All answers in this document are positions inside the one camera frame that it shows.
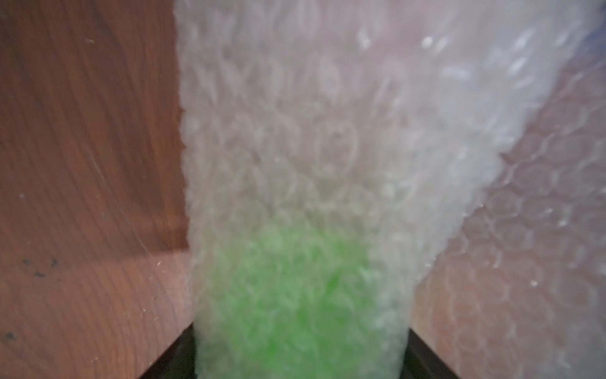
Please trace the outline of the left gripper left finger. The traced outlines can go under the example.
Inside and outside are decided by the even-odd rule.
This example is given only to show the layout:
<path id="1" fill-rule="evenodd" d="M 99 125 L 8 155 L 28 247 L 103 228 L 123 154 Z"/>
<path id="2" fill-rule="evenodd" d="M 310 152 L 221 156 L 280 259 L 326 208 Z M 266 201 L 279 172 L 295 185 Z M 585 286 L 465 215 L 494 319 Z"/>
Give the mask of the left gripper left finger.
<path id="1" fill-rule="evenodd" d="M 196 341 L 193 324 L 140 376 L 140 379 L 194 379 Z"/>

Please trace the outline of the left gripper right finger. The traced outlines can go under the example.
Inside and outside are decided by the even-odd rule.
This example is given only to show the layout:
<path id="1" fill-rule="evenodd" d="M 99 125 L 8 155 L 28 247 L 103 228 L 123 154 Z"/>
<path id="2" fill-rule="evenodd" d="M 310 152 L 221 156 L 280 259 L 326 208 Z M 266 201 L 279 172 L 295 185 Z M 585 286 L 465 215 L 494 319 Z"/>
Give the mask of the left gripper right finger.
<path id="1" fill-rule="evenodd" d="M 459 379 L 411 328 L 400 379 Z"/>

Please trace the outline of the green plastic wine glass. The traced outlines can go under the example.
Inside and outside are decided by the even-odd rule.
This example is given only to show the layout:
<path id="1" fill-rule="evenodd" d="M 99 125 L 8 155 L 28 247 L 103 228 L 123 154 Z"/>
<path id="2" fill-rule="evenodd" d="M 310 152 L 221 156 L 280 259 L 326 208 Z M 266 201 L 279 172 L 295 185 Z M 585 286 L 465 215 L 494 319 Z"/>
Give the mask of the green plastic wine glass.
<path id="1" fill-rule="evenodd" d="M 266 227 L 205 275 L 201 378 L 395 378 L 382 268 L 355 235 Z"/>

